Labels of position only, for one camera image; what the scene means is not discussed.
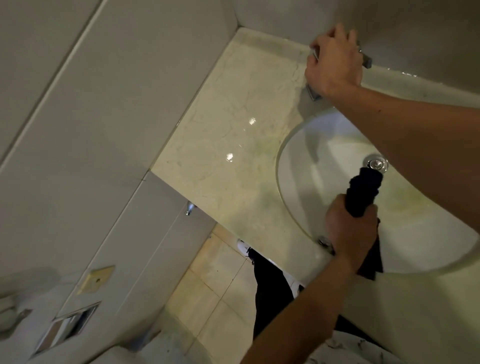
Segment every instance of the yellow wall plate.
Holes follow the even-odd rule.
[[[113,273],[115,266],[109,266],[90,271],[85,277],[77,294],[93,293],[103,286]]]

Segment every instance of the pant leg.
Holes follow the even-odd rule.
[[[257,281],[255,295],[257,315],[253,327],[253,339],[255,339],[293,301],[293,293],[279,268],[253,249],[249,250],[249,257],[253,261],[253,271]]]

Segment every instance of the marble countertop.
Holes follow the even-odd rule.
[[[330,255],[284,206],[276,160],[296,126],[331,107],[325,100],[312,102],[305,90],[308,53],[305,45],[240,28],[152,167],[208,215],[305,283]],[[375,77],[365,73],[364,83],[392,89],[391,71],[375,72]],[[385,72],[388,78],[378,77]],[[405,76],[393,79],[402,85]],[[416,91],[420,82],[422,91]],[[407,83],[409,87],[390,93],[480,106],[474,94],[429,82],[425,86],[413,77]],[[409,363],[469,363],[480,357],[478,302],[480,262],[472,258],[434,273],[380,274],[375,282],[358,277],[344,315]]]

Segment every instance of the white sink basin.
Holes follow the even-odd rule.
[[[283,201],[313,239],[326,235],[324,215],[375,147],[335,109],[294,130],[280,151],[277,176]],[[466,256],[478,234],[425,197],[390,165],[375,199],[385,272],[413,273]]]

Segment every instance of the person's right hand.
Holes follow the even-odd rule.
[[[370,205],[361,218],[354,218],[345,209],[345,195],[339,194],[325,215],[335,256],[344,256],[355,273],[377,238],[377,210],[377,205]]]
[[[305,77],[317,93],[332,99],[346,85],[359,86],[362,79],[362,55],[357,49],[357,32],[347,34],[337,24],[327,34],[318,36],[310,48],[318,53],[307,58]]]

